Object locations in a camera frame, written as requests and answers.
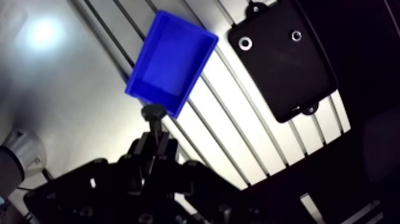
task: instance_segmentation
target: light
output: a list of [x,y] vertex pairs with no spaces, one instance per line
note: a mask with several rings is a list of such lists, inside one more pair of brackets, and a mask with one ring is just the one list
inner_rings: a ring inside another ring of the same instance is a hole
[[61,27],[56,20],[41,19],[29,30],[29,45],[35,49],[48,49],[57,45],[62,38]]

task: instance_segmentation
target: metal grommet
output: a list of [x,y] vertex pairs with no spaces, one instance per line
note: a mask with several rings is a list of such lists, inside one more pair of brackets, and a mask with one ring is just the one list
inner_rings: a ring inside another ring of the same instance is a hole
[[247,36],[244,36],[239,39],[239,47],[243,51],[248,51],[253,46],[253,41]]
[[292,41],[294,42],[299,42],[301,41],[301,38],[303,37],[303,34],[299,30],[294,30],[291,34]]

